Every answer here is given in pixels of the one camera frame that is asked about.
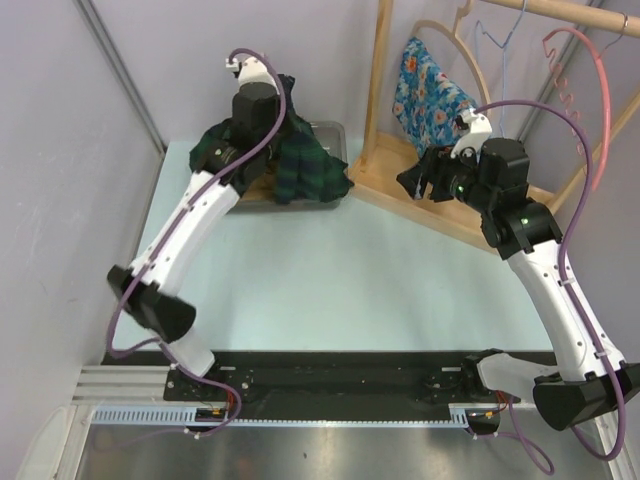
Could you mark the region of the blue floral skirt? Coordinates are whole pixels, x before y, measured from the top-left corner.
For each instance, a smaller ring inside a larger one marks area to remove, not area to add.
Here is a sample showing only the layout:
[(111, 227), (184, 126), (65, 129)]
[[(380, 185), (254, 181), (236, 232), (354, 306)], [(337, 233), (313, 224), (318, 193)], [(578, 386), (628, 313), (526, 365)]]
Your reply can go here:
[(421, 156), (430, 146), (455, 144), (461, 137), (456, 118), (477, 102), (450, 80), (424, 43), (412, 37), (400, 64), (392, 113)]

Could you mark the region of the green plaid garment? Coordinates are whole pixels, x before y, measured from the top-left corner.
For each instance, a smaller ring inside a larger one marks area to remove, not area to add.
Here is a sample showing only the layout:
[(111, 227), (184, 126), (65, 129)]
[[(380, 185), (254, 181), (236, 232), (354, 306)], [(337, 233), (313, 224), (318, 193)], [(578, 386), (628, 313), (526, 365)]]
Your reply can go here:
[[(274, 137), (256, 155), (222, 177), (240, 196), (270, 168), (275, 168), (273, 197), (277, 204), (297, 199), (328, 203), (344, 197), (353, 186), (347, 163), (327, 154), (309, 122), (293, 106), (291, 91), (295, 78), (278, 76), (284, 91), (286, 114)], [(231, 117), (211, 126), (189, 153), (193, 173), (218, 173), (253, 149), (266, 135), (246, 135), (232, 127)]]

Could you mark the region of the beige wooden hanger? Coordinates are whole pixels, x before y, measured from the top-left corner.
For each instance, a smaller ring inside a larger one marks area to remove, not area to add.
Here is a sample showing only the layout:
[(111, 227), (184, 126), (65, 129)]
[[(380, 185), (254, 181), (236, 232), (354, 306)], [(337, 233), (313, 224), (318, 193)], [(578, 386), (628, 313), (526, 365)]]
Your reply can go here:
[(475, 1), (468, 0), (465, 1), (461, 6), (457, 7), (451, 26), (447, 26), (444, 23), (434, 19), (424, 18), (416, 20), (412, 25), (405, 45), (408, 45), (413, 39), (417, 39), (422, 30), (431, 30), (439, 33), (449, 41), (449, 43), (462, 57), (474, 80), (476, 89), (478, 90), (480, 103), (481, 105), (486, 105), (491, 100), (486, 79), (481, 71), (476, 57), (471, 52), (467, 43), (459, 35), (459, 29), (462, 20), (472, 12), (474, 6)]

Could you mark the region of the pink plastic hanger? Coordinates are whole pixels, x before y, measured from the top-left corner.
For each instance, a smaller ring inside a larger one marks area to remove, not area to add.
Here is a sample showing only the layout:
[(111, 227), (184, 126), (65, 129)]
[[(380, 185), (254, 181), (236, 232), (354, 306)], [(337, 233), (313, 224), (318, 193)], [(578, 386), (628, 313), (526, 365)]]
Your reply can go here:
[(595, 102), (599, 102), (599, 146), (580, 148), (583, 157), (586, 157), (587, 153), (592, 156), (593, 168), (590, 185), (591, 191), (595, 192), (604, 176), (613, 140), (613, 106), (608, 73), (604, 63), (604, 52), (585, 33), (573, 27), (556, 28), (543, 37), (542, 46), (549, 61), (549, 72), (555, 82), (555, 88), (562, 105), (565, 107), (565, 112), (574, 120), (580, 121), (580, 113), (573, 108), (573, 96), (570, 91), (566, 90), (568, 78), (564, 74), (563, 65), (557, 57), (556, 50), (551, 46), (552, 40), (560, 34), (567, 34), (572, 40), (579, 43), (584, 54), (591, 60), (591, 66), (595, 72), (595, 79), (586, 82), (590, 90), (588, 94), (583, 95), (583, 98), (592, 103), (590, 110), (592, 117), (595, 117)]

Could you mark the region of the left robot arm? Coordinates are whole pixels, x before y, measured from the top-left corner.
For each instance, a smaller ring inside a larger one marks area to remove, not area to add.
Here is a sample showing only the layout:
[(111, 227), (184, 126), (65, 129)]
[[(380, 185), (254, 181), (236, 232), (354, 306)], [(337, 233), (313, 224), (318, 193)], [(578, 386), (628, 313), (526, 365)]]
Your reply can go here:
[(196, 331), (195, 307), (178, 293), (213, 227), (265, 173), (279, 141), (284, 99), (270, 83), (240, 86), (231, 116), (191, 150), (189, 183), (161, 231), (129, 266), (115, 265), (107, 274), (119, 308), (189, 371), (185, 385), (202, 400), (219, 392), (221, 376)]

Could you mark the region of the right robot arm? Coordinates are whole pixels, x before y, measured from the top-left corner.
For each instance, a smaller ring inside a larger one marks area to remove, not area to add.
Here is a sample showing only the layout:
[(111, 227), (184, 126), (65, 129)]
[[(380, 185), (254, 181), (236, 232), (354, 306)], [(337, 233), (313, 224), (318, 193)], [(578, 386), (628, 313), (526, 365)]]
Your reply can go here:
[(562, 431), (617, 410), (639, 391), (639, 366), (607, 338), (587, 304), (553, 214), (529, 196), (529, 158), (517, 140), (492, 138), (480, 150), (431, 146), (397, 182), (407, 194), (439, 203), (458, 200), (478, 212), (486, 243), (527, 291), (551, 341), (553, 366), (491, 349), (473, 356), (463, 393), (484, 401), (496, 390), (534, 403)]

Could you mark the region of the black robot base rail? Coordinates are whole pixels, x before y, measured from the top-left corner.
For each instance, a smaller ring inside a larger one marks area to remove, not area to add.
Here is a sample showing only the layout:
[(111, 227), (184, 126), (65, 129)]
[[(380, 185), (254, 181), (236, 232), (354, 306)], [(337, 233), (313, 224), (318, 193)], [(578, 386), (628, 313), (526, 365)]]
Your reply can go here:
[(496, 428), (509, 403), (532, 407), (521, 394), (483, 387), (471, 351), (228, 351), (206, 380), (168, 368), (160, 381), (167, 403), (193, 405), (186, 433), (211, 435), (233, 426), (445, 426)]

